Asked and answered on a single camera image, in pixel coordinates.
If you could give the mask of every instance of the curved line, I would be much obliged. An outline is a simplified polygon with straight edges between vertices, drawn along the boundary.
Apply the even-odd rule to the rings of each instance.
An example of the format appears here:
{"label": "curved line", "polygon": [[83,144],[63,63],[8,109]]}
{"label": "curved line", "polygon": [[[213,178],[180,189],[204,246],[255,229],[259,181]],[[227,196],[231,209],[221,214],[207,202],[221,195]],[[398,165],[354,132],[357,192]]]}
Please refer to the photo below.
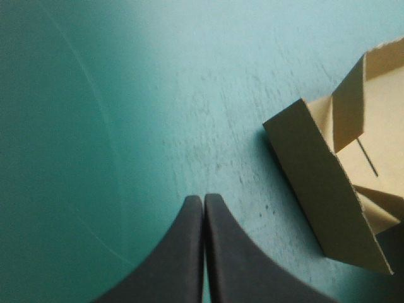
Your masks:
{"label": "curved line", "polygon": [[[119,195],[119,202],[121,205],[121,220],[124,225],[123,230],[125,230],[126,227],[126,220],[125,220],[125,216],[123,215],[124,211],[123,211],[123,202],[122,202],[122,197],[124,196],[124,190],[122,188],[122,184],[120,182],[120,180],[122,180],[122,178],[120,178],[120,173],[119,170],[117,169],[118,166],[118,159],[119,159],[119,154],[117,152],[117,148],[115,146],[114,140],[112,139],[112,133],[110,130],[110,126],[112,125],[111,122],[111,118],[108,115],[108,111],[107,108],[104,104],[104,99],[102,97],[102,94],[100,92],[100,90],[98,89],[97,85],[95,84],[95,81],[92,77],[92,75],[90,74],[90,72],[88,71],[84,61],[82,60],[79,52],[73,47],[73,44],[70,42],[68,36],[63,32],[62,28],[60,27],[60,25],[56,22],[56,20],[53,18],[53,16],[51,15],[51,13],[48,11],[48,9],[42,4],[41,0],[37,0],[38,5],[42,8],[42,10],[44,11],[44,13],[47,15],[47,17],[50,19],[50,21],[52,22],[52,24],[55,26],[55,28],[57,29],[57,31],[60,33],[60,35],[62,36],[64,42],[66,43],[66,45],[69,47],[69,50],[72,52],[73,57],[76,59],[77,63],[80,66],[80,69],[82,70],[83,74],[85,75],[85,78],[91,88],[91,91],[94,95],[94,98],[97,102],[98,105],[98,109],[101,113],[102,116],[102,120],[104,122],[105,125],[105,130],[107,132],[107,136],[108,136],[108,140],[110,142],[110,147],[112,150],[112,161],[114,163],[114,172],[117,178],[117,186],[118,186],[118,195]],[[83,219],[81,219],[81,217],[77,214],[77,217],[79,218],[79,220],[82,222],[82,224],[86,227],[86,229],[97,239],[100,241],[100,243],[108,250],[110,251],[113,255],[117,256],[119,259],[127,262],[130,265],[134,265],[132,262],[128,261],[127,259],[125,259],[124,257],[120,256],[119,254],[117,254],[114,250],[112,250],[110,247],[108,247],[99,236],[97,236],[95,234],[95,232],[90,228],[90,226],[85,223],[85,221]],[[122,246],[124,248],[124,251],[127,253],[128,252],[128,248],[126,247],[126,241],[124,241],[123,239],[122,241]]]}

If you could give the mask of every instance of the corrugated cardboard edge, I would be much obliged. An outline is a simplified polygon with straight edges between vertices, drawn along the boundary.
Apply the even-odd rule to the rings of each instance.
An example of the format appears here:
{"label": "corrugated cardboard edge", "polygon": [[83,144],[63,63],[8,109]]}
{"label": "corrugated cardboard edge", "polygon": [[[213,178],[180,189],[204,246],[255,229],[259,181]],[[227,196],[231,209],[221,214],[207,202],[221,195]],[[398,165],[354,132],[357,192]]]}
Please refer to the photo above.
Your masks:
{"label": "corrugated cardboard edge", "polygon": [[355,189],[306,102],[296,101],[264,128],[325,255],[392,274]]}

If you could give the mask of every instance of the scratched surface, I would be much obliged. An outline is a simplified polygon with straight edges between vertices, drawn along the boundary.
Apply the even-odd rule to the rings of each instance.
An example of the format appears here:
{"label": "scratched surface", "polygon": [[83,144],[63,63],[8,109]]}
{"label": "scratched surface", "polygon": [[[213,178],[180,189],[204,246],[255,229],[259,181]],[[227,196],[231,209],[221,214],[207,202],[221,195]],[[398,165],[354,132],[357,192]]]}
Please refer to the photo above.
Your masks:
{"label": "scratched surface", "polygon": [[323,256],[261,123],[331,92],[404,34],[403,13],[403,1],[3,1],[0,301],[89,301],[146,257],[186,195],[207,192],[318,290],[396,294],[390,277]]}

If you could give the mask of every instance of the dark curved prong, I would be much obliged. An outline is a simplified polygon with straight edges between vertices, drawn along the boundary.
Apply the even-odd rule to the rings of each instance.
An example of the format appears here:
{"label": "dark curved prong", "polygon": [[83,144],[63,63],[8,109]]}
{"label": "dark curved prong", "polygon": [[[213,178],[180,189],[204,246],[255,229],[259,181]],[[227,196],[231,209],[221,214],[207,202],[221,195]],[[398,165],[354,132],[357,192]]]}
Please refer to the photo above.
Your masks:
{"label": "dark curved prong", "polygon": [[202,226],[201,200],[188,196],[171,228],[151,254],[95,302],[200,303]]}
{"label": "dark curved prong", "polygon": [[212,303],[334,302],[267,257],[219,194],[205,196],[205,225]]}

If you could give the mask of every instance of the open cardboard box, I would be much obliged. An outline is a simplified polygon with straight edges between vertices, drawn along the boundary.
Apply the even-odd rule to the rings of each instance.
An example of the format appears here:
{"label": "open cardboard box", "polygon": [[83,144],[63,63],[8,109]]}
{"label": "open cardboard box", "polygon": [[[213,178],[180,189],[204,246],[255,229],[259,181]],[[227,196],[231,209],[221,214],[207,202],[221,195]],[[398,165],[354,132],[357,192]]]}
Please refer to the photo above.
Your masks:
{"label": "open cardboard box", "polygon": [[392,274],[375,235],[404,220],[404,38],[264,128],[325,255]]}

